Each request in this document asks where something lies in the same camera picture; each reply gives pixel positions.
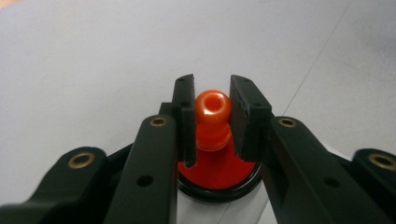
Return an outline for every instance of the glossy red knob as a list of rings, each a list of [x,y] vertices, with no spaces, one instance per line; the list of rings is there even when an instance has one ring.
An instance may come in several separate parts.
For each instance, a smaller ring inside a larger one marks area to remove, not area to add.
[[[228,120],[231,101],[221,91],[204,91],[195,101],[197,147],[205,151],[216,151],[225,147],[231,138]]]

